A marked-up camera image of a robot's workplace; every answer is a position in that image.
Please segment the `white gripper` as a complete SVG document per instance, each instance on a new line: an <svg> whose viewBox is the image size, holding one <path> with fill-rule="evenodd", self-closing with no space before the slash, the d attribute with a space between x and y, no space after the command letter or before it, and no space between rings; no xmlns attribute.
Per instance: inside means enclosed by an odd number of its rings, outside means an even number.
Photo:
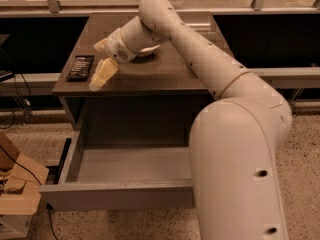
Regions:
<svg viewBox="0 0 320 240"><path fill-rule="evenodd" d="M98 62L89 83L89 89L92 91L100 90L114 76L119 69L118 63L128 63L136 57L123 41L120 29L116 29L107 39L95 43L94 49L98 52L105 51L110 58Z"/></svg>

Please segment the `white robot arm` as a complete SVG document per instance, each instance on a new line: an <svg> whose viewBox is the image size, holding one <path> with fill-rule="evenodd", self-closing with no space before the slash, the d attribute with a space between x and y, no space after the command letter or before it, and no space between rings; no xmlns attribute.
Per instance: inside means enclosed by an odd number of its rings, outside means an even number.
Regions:
<svg viewBox="0 0 320 240"><path fill-rule="evenodd" d="M187 26L168 0L141 0L135 18L95 44L107 58L96 67L91 89L165 41L215 99L196 116L189 137L201 239L289 240L275 159L292 125L288 102Z"/></svg>

